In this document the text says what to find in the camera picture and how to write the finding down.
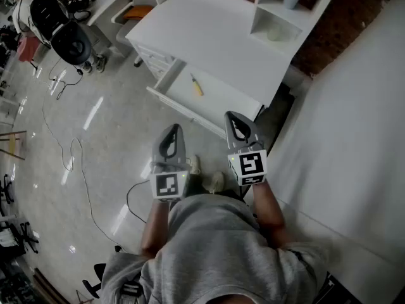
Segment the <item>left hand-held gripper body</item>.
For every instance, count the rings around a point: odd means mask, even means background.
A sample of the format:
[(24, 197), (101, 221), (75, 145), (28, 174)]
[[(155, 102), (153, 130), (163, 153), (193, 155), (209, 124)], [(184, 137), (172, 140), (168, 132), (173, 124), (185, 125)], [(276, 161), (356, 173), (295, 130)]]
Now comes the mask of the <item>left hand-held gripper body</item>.
[(153, 198), (158, 201), (180, 201), (184, 199), (190, 177), (186, 167), (153, 163), (149, 174)]

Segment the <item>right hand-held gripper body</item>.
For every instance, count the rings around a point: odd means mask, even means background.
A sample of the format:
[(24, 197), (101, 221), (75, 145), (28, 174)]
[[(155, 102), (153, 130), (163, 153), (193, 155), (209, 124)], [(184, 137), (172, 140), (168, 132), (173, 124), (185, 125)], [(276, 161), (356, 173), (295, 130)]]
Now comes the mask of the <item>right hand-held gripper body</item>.
[(228, 155), (228, 165), (239, 186), (260, 184), (267, 174), (266, 150), (255, 142)]

